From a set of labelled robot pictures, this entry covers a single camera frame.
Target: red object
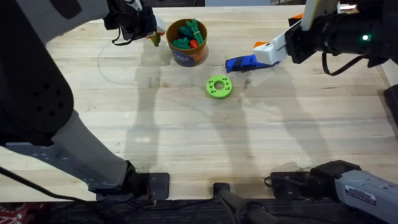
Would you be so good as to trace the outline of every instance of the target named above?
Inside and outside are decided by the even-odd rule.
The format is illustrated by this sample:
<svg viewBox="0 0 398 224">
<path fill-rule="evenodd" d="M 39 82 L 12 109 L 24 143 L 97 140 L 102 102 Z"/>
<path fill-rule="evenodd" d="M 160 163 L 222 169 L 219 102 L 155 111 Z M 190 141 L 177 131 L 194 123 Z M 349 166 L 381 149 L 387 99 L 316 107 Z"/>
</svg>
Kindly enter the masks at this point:
<svg viewBox="0 0 398 224">
<path fill-rule="evenodd" d="M 191 48 L 198 47 L 198 42 L 197 42 L 197 40 L 191 40 L 191 41 L 189 42 L 189 46 L 190 46 Z"/>
<path fill-rule="evenodd" d="M 1 224 L 28 224 L 34 215 L 28 214 L 29 210 L 44 209 L 44 203 L 23 203 L 14 211 L 9 211 L 7 208 L 0 205 L 0 223 Z"/>
</svg>

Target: red fabric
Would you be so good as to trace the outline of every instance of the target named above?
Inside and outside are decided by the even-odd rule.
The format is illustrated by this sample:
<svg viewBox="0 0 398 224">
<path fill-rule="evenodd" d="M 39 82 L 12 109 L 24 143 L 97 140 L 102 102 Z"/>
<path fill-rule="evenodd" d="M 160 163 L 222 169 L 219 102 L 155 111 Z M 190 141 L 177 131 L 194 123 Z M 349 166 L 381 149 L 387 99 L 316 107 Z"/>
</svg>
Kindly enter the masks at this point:
<svg viewBox="0 0 398 224">
<path fill-rule="evenodd" d="M 44 205 L 44 203 L 23 203 L 12 212 L 0 205 L 0 224 L 28 224 L 34 217 L 27 214 L 28 211 L 41 210 Z"/>
</svg>

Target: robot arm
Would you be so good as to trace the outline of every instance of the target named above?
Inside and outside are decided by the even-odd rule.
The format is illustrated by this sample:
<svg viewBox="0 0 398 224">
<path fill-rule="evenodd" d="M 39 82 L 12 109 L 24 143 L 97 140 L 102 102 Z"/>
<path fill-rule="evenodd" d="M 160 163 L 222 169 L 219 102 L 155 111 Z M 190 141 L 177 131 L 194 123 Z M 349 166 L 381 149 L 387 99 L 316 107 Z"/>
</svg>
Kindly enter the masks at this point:
<svg viewBox="0 0 398 224">
<path fill-rule="evenodd" d="M 43 43 L 86 22 L 104 19 L 107 30 L 121 28 L 125 40 L 165 32 L 164 21 L 140 0 L 17 0 Z"/>
<path fill-rule="evenodd" d="M 85 127 L 73 109 L 68 83 L 43 45 L 100 17 L 107 29 L 120 28 L 125 39 L 153 35 L 161 28 L 152 9 L 134 0 L 0 1 L 0 146 L 79 178 L 99 198 L 139 197 L 159 186 L 167 186 L 157 194 L 167 198 L 168 174 L 138 174 Z"/>
<path fill-rule="evenodd" d="M 287 56 L 293 63 L 302 63 L 315 52 L 323 52 L 325 73 L 338 75 L 359 60 L 369 59 L 368 67 L 389 59 L 398 63 L 398 27 L 395 0 L 349 1 L 357 4 L 358 13 L 339 14 L 338 1 L 307 1 L 302 20 L 278 35 L 271 43 L 254 48 L 257 60 L 273 65 Z M 329 72 L 326 55 L 357 54 L 352 62 Z"/>
</svg>

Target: mounting plate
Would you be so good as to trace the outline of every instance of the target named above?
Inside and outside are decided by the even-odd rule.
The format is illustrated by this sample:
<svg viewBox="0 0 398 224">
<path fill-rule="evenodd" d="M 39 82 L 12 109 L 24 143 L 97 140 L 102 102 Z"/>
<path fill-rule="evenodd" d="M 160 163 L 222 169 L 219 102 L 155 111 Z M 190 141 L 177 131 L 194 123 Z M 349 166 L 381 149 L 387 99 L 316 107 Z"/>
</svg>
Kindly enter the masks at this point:
<svg viewBox="0 0 398 224">
<path fill-rule="evenodd" d="M 298 182 L 306 182 L 309 172 L 273 172 L 272 177 L 286 178 Z M 306 196 L 305 187 L 300 187 L 282 180 L 272 179 L 272 189 L 276 199 L 303 199 Z"/>
</svg>

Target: sticker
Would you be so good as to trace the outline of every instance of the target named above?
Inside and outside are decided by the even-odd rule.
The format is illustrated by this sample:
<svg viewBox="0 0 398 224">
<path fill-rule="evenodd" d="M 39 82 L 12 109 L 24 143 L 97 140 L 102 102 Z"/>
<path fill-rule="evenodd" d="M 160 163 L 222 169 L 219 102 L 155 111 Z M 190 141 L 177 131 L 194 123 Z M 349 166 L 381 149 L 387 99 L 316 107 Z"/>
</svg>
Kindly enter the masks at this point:
<svg viewBox="0 0 398 224">
<path fill-rule="evenodd" d="M 175 61 L 182 66 L 194 66 L 195 59 L 189 55 L 173 50 Z"/>
<path fill-rule="evenodd" d="M 358 198 L 371 205 L 376 205 L 376 197 L 373 194 L 367 193 L 363 190 L 359 190 L 355 187 L 351 187 L 348 185 L 346 185 L 345 188 L 346 188 L 346 194 L 348 194 L 349 196 Z"/>
</svg>

